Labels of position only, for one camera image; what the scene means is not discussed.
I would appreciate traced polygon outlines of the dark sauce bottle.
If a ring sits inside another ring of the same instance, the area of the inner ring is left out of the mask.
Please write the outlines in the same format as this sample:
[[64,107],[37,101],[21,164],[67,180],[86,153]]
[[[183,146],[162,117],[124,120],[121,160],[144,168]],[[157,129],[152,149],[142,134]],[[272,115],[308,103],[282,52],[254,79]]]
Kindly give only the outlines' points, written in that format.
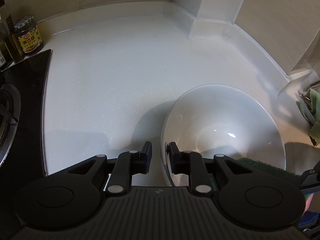
[[1,36],[14,63],[21,62],[25,58],[25,54],[15,35],[14,23],[12,16],[6,9],[5,0],[1,0]]

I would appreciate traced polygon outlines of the yellow label sauce jar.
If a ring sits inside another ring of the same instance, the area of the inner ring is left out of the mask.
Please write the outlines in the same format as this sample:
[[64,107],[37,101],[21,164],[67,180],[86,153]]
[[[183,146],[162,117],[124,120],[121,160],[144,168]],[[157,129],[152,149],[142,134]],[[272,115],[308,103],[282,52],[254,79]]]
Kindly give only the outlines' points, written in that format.
[[43,48],[43,39],[34,19],[34,15],[27,15],[15,25],[15,34],[26,56],[37,54]]

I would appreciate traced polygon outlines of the white ceramic bowl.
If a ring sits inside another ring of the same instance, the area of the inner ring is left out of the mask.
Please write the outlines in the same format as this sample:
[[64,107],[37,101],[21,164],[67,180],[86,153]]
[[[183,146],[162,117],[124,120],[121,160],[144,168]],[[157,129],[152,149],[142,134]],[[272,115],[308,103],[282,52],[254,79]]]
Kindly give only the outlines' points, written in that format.
[[171,171],[166,147],[194,151],[212,159],[224,154],[286,168],[283,140],[272,116],[248,94],[226,85],[202,85],[180,96],[165,118],[161,160],[169,186],[186,186],[188,177]]

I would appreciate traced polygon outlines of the pink green sponge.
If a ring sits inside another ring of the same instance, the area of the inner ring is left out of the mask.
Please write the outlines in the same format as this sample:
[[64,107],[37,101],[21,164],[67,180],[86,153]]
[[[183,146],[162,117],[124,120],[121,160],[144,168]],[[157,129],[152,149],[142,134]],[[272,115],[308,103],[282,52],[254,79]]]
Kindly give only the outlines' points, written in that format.
[[[246,158],[246,157],[245,158],[240,158],[237,161],[241,162],[242,164],[248,165],[248,166],[250,166],[252,168],[256,168],[259,171],[263,171],[263,172],[268,173],[268,174],[270,174],[272,176],[275,176],[275,177],[277,177],[279,179],[287,181],[288,183],[291,183],[293,185],[296,185],[296,186],[300,185],[301,177],[299,175],[297,175],[297,174],[294,174],[294,173],[288,172],[286,170],[283,170],[281,168],[277,168],[277,167],[274,167],[272,165],[263,163],[261,161],[255,161],[255,160],[252,160],[252,159],[249,159],[249,158]],[[216,183],[215,183],[214,176],[211,173],[209,173],[209,176],[210,176],[210,179],[212,181],[213,188],[216,191],[217,190],[217,186],[216,186]],[[305,210],[304,210],[304,212],[306,212],[309,209],[310,203],[311,203],[312,198],[313,198],[313,194],[314,193],[310,193],[310,194],[305,194],[304,195],[304,198],[305,198]]]

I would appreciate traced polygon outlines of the green dish cloth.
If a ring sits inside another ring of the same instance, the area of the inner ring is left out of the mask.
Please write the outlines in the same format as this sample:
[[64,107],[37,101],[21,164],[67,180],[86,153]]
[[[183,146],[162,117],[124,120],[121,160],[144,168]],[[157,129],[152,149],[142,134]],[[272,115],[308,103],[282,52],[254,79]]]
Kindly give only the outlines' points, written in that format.
[[304,117],[309,123],[310,129],[308,136],[313,146],[319,145],[319,92],[312,87],[308,88],[306,93],[297,94],[297,105]]

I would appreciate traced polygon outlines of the black gas stove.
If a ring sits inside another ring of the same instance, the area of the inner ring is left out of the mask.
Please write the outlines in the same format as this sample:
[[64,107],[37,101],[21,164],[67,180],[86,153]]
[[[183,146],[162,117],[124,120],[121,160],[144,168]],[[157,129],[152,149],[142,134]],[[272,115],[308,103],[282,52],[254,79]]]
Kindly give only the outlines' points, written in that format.
[[1,71],[1,238],[18,232],[16,209],[29,182],[43,178],[43,101],[52,50]]

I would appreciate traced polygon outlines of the clear white label bottle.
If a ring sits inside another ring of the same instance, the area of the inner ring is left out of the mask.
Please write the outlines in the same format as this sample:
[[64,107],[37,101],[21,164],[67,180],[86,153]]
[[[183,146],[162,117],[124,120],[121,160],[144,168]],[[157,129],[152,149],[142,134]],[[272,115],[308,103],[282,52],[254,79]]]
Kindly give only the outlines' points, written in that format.
[[8,68],[12,62],[13,59],[10,55],[8,45],[10,44],[9,38],[8,38],[8,33],[5,28],[4,21],[1,20],[1,43],[0,43],[0,48],[1,48],[1,70],[5,70]]

